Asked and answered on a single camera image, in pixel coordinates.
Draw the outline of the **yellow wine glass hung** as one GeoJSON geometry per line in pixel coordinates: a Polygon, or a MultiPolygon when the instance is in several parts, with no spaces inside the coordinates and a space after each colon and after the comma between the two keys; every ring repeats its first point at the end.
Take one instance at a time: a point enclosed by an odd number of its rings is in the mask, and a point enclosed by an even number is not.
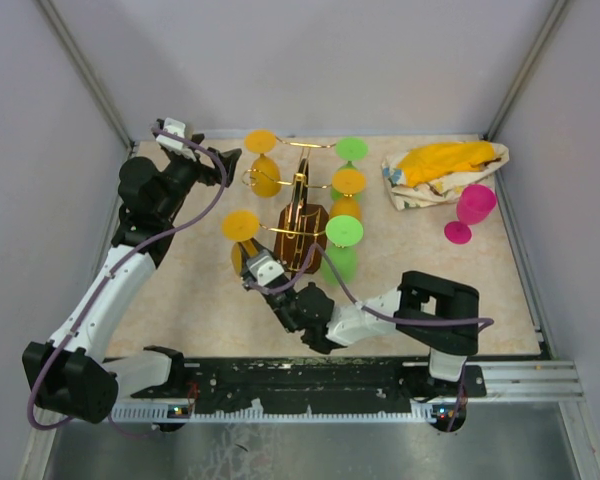
{"type": "Polygon", "coordinates": [[[278,165],[268,156],[276,143],[274,133],[264,129],[250,132],[244,140],[246,149],[256,155],[248,171],[248,183],[252,192],[261,198],[274,197],[281,190],[278,165]]]}

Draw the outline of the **green wine glass hung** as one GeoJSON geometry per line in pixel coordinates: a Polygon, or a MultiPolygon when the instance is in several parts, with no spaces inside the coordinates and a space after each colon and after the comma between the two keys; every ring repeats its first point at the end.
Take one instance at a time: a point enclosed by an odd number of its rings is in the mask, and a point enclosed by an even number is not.
{"type": "Polygon", "coordinates": [[[369,151],[368,144],[363,139],[352,136],[338,140],[334,144],[333,149],[336,155],[343,161],[337,172],[348,169],[358,171],[356,163],[364,159],[369,151]]]}

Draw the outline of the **pink plastic wine glass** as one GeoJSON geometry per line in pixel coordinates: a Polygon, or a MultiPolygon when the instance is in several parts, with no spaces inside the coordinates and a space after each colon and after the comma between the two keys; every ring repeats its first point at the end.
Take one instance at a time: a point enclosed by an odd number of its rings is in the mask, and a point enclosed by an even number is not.
{"type": "Polygon", "coordinates": [[[456,205],[457,219],[444,227],[445,237],[454,244],[468,243],[471,227],[484,221],[496,205],[497,197],[491,188],[481,184],[466,187],[456,205]]]}

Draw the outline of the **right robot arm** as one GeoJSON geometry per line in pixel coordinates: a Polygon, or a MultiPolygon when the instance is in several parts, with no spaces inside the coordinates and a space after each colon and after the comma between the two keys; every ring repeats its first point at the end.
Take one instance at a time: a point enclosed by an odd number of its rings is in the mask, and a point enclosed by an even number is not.
{"type": "Polygon", "coordinates": [[[420,271],[402,274],[388,292],[338,306],[310,282],[295,290],[295,278],[272,251],[256,240],[237,242],[232,263],[245,290],[261,294],[279,323],[289,333],[300,332],[311,350],[330,354],[362,340],[404,334],[429,348],[426,380],[441,396],[462,383],[467,359],[478,352],[481,329],[491,323],[479,317],[475,288],[420,271]]]}

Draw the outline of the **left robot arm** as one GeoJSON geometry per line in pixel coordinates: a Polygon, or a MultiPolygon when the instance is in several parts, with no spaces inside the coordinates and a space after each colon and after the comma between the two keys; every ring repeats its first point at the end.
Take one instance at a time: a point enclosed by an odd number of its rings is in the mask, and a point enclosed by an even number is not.
{"type": "Polygon", "coordinates": [[[64,421],[97,424],[121,398],[154,387],[169,397],[186,389],[188,373],[176,350],[149,346],[114,361],[105,354],[136,294],[164,260],[179,230],[173,222],[192,187],[227,188],[241,154],[239,148],[220,152],[197,146],[168,153],[164,169],[143,156],[123,163],[119,225],[104,265],[62,326],[46,342],[32,342],[23,352],[32,427],[45,427],[35,409],[58,413],[64,421]]]}

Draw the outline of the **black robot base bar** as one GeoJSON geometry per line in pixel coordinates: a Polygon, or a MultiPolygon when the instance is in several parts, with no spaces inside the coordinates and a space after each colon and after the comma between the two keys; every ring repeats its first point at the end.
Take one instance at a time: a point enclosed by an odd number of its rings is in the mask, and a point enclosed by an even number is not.
{"type": "Polygon", "coordinates": [[[436,379],[423,357],[187,358],[178,379],[147,387],[132,397],[207,400],[222,389],[231,399],[355,389],[430,399],[458,392],[484,397],[482,378],[482,369],[472,365],[464,368],[459,380],[436,379]]]}

